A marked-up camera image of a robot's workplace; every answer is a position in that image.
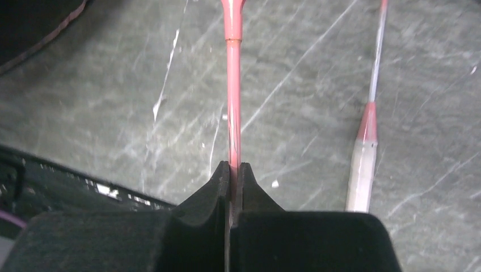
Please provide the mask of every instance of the black object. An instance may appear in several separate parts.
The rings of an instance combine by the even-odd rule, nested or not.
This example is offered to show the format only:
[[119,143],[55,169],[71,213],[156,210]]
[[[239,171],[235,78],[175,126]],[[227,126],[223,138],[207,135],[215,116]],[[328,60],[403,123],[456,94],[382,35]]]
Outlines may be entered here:
[[[176,207],[14,150],[0,148],[0,162],[4,209],[34,216],[2,272],[224,270],[225,161]],[[374,216],[284,211],[249,164],[239,173],[243,212],[231,230],[231,271],[401,271]],[[117,190],[116,198],[98,185]]]
[[0,74],[53,40],[87,0],[1,0]]

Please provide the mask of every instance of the white debris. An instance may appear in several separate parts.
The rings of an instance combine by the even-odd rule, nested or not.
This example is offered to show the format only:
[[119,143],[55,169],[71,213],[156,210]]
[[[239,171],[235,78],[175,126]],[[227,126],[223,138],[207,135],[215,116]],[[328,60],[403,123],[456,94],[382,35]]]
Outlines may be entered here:
[[279,182],[277,180],[273,181],[271,187],[273,187],[274,189],[279,188]]

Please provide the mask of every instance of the pink brush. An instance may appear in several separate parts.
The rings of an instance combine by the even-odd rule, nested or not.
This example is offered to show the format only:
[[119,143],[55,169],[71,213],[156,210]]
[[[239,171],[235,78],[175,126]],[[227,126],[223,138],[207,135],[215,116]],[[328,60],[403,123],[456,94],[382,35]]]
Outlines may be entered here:
[[376,52],[371,74],[369,100],[361,120],[361,127],[352,152],[351,176],[349,178],[347,211],[369,212],[371,188],[374,180],[374,166],[377,153],[377,121],[375,93],[381,61],[382,38],[387,17],[387,0],[381,1],[379,28],[376,38]]
[[231,195],[229,225],[231,226],[237,221],[237,214],[242,209],[242,190],[240,189],[242,186],[239,186],[237,181],[241,166],[241,42],[244,3],[245,0],[222,0],[227,44],[227,124]]

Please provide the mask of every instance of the gray marble tabletop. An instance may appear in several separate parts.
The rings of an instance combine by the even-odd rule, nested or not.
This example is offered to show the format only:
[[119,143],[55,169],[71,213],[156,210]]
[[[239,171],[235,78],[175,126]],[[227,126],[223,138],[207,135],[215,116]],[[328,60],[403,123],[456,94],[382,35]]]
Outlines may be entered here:
[[[378,6],[244,6],[243,161],[285,209],[344,208]],[[390,2],[371,212],[405,271],[481,271],[480,26],[474,0]],[[2,144],[180,203],[227,159],[221,2],[96,0],[0,98]]]

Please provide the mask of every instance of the white handle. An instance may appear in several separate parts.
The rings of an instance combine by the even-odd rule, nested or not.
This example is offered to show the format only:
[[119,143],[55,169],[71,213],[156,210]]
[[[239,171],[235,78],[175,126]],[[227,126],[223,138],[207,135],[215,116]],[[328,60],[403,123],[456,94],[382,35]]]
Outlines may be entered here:
[[354,144],[346,202],[347,211],[369,212],[376,152],[377,142],[357,140]]

